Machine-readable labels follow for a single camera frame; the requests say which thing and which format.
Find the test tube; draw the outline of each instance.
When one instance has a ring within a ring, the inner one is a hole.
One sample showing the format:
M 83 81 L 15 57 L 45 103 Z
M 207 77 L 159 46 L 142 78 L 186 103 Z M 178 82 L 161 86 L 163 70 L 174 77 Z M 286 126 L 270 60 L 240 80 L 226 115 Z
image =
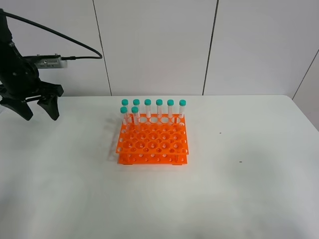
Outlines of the test tube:
M 179 118 L 184 118 L 184 112 L 185 112 L 185 106 L 186 106 L 186 100 L 180 100 L 179 101 Z
M 129 101 L 128 101 L 128 99 L 122 99 L 122 105 L 126 107 L 126 109 L 127 109 L 126 114 L 127 114 L 127 117 L 129 118 L 130 117 L 130 113 L 129 113 L 129 106 L 128 106 L 129 105 Z
M 125 106 L 121 107 L 121 113 L 123 115 L 123 124 L 126 125 L 126 128 L 129 125 L 129 119 L 128 119 L 127 112 L 128 112 L 128 109 Z
M 168 105 L 168 118 L 173 118 L 173 105 L 174 105 L 174 101 L 173 100 L 168 100 L 167 101 L 167 105 Z
M 133 100 L 133 105 L 139 109 L 139 119 L 140 119 L 140 100 L 139 99 Z
M 163 101 L 161 99 L 156 100 L 156 105 L 158 108 L 158 118 L 161 118 L 161 106 L 163 104 Z
M 150 99 L 146 99 L 144 101 L 145 104 L 145 110 L 146 110 L 146 118 L 150 118 L 151 117 L 151 100 Z
M 139 125 L 139 122 L 140 122 L 139 108 L 137 108 L 136 106 L 132 107 L 132 113 L 133 113 L 134 124 Z

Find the table surface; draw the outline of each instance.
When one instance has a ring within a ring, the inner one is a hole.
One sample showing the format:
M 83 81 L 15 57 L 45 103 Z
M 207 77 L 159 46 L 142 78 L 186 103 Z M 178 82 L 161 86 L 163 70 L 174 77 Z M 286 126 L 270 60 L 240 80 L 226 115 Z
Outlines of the table surface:
M 161 98 L 187 100 L 187 165 L 117 164 L 122 97 L 3 111 L 0 238 L 318 238 L 319 132 L 290 98 Z

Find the test tube cap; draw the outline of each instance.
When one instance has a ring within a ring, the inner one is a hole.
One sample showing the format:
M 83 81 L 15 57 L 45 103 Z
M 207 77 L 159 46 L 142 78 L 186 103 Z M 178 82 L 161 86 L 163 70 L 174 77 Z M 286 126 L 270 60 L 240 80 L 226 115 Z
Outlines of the test tube cap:
M 186 106 L 186 100 L 180 100 L 179 101 L 180 106 Z
M 163 104 L 163 101 L 161 99 L 156 100 L 156 105 L 161 106 Z
M 133 105 L 138 106 L 139 104 L 140 104 L 140 100 L 139 99 L 133 100 Z
M 132 107 L 132 113 L 138 113 L 139 112 L 139 108 L 137 108 L 136 106 Z
M 128 99 L 122 99 L 122 105 L 127 106 L 129 104 Z
M 125 106 L 121 107 L 121 113 L 122 114 L 125 114 L 127 112 L 128 112 L 128 109 Z
M 146 99 L 145 101 L 144 101 L 144 104 L 146 105 L 146 106 L 150 106 L 151 105 L 151 100 L 150 99 Z
M 173 100 L 168 100 L 167 101 L 167 105 L 168 106 L 173 106 L 174 105 L 174 101 Z

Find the black robotic arm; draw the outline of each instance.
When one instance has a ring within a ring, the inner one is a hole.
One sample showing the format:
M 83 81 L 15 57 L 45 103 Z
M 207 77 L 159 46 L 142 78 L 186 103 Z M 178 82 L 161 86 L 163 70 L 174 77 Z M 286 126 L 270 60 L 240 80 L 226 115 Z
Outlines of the black robotic arm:
M 30 120 L 33 113 L 27 103 L 38 100 L 37 104 L 40 105 L 53 120 L 57 120 L 59 117 L 57 99 L 62 96 L 63 88 L 61 85 L 41 81 L 35 62 L 42 58 L 57 58 L 60 56 L 38 55 L 22 57 L 12 42 L 12 34 L 8 28 L 6 16 L 50 31 L 99 55 L 98 57 L 61 57 L 60 59 L 62 60 L 102 59 L 102 55 L 95 49 L 81 42 L 38 23 L 6 13 L 0 8 L 0 81 L 2 82 L 2 85 L 0 85 L 0 96 L 2 96 L 0 105 L 15 111 L 24 119 Z

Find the orange test tube rack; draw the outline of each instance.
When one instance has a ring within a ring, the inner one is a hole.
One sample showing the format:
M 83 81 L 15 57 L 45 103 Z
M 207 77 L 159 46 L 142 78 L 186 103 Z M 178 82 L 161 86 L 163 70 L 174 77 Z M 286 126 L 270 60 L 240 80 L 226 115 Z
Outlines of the orange test tube rack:
M 185 116 L 180 119 L 178 114 L 173 114 L 169 119 L 163 114 L 157 122 L 152 122 L 154 118 L 157 118 L 156 114 L 151 118 L 141 114 L 141 122 L 134 125 L 133 114 L 130 114 L 132 123 L 122 123 L 116 148 L 119 164 L 187 164 Z

